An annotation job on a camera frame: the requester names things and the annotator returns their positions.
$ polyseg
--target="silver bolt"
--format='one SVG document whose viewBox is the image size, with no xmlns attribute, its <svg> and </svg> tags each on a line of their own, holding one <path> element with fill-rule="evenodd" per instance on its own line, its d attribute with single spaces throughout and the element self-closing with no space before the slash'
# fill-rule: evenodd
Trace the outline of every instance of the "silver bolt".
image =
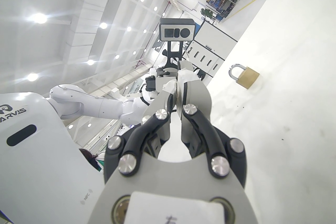
<svg viewBox="0 0 336 224">
<path fill-rule="evenodd" d="M 108 140 L 107 147 L 110 150 L 115 150 L 115 149 L 119 148 L 120 144 L 121 144 L 121 137 L 120 136 L 114 136 L 114 137 L 111 137 Z"/>
<path fill-rule="evenodd" d="M 166 110 L 161 109 L 161 110 L 158 110 L 158 111 L 155 113 L 155 116 L 156 116 L 156 118 L 159 119 L 159 120 L 164 120 L 164 119 L 167 118 L 168 113 L 167 113 Z"/>
<path fill-rule="evenodd" d="M 211 160 L 211 168 L 213 172 L 221 177 L 225 177 L 230 172 L 230 164 L 228 160 L 222 156 L 216 156 Z"/>
<path fill-rule="evenodd" d="M 193 104 L 187 104 L 183 109 L 188 115 L 194 115 L 197 112 L 197 107 Z"/>
<path fill-rule="evenodd" d="M 244 151 L 244 144 L 237 138 L 233 138 L 230 140 L 230 146 L 233 151 L 236 153 L 241 153 Z"/>
<path fill-rule="evenodd" d="M 129 174 L 136 167 L 136 158 L 131 154 L 123 155 L 118 164 L 118 170 L 121 174 Z"/>
<path fill-rule="evenodd" d="M 143 119 L 141 120 L 141 124 L 142 125 L 145 124 L 148 121 L 149 118 L 150 118 L 149 115 L 144 116 Z"/>
</svg>

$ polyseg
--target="arvis logo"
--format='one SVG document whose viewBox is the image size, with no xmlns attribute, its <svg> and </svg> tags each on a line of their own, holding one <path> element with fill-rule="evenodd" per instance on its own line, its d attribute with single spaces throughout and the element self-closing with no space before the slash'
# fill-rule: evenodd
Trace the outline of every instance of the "arvis logo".
<svg viewBox="0 0 336 224">
<path fill-rule="evenodd" d="M 0 106 L 0 114 L 5 114 L 6 112 L 8 111 L 12 111 L 13 108 L 10 106 L 10 105 L 1 105 Z M 14 116 L 17 116 L 19 114 L 22 114 L 24 112 L 26 112 L 27 110 L 25 108 L 21 108 L 19 110 L 16 110 L 14 112 L 10 112 L 10 113 L 7 113 L 3 116 L 0 117 L 0 123 L 6 121 L 7 119 L 11 118 L 11 117 L 14 117 Z"/>
<path fill-rule="evenodd" d="M 5 114 L 4 113 L 4 110 L 5 111 L 12 111 L 13 108 L 10 106 L 10 105 L 1 105 L 0 106 L 0 114 Z"/>
</svg>

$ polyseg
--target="potted plant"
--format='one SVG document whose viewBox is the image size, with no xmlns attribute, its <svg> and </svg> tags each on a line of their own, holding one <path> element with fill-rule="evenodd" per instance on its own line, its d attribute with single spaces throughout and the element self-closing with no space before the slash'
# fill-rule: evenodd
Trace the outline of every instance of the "potted plant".
<svg viewBox="0 0 336 224">
<path fill-rule="evenodd" d="M 210 9 L 201 9 L 201 14 L 205 17 L 208 17 L 210 19 L 213 19 L 213 12 Z"/>
</svg>

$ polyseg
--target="white table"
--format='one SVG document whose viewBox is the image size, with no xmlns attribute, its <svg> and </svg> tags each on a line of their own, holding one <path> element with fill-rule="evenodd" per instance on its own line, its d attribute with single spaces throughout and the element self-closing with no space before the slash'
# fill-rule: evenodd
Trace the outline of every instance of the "white table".
<svg viewBox="0 0 336 224">
<path fill-rule="evenodd" d="M 267 0 L 208 86 L 212 123 L 245 143 L 260 224 L 335 223 L 335 61 L 336 0 Z M 235 63 L 260 73 L 249 90 Z"/>
</svg>

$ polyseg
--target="brass padlock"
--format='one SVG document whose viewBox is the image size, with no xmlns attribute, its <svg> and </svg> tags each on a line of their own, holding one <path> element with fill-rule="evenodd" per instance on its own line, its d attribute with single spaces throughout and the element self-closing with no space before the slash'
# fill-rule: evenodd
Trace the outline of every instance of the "brass padlock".
<svg viewBox="0 0 336 224">
<path fill-rule="evenodd" d="M 235 67 L 239 67 L 243 69 L 243 72 L 239 75 L 239 77 L 235 77 L 232 75 L 232 69 Z M 236 83 L 238 83 L 239 85 L 245 87 L 246 89 L 249 89 L 251 87 L 251 85 L 253 85 L 253 83 L 257 80 L 257 78 L 259 77 L 259 73 L 252 70 L 249 67 L 244 67 L 241 64 L 234 64 L 231 66 L 230 70 L 229 70 L 229 75 L 232 79 L 235 80 Z"/>
</svg>

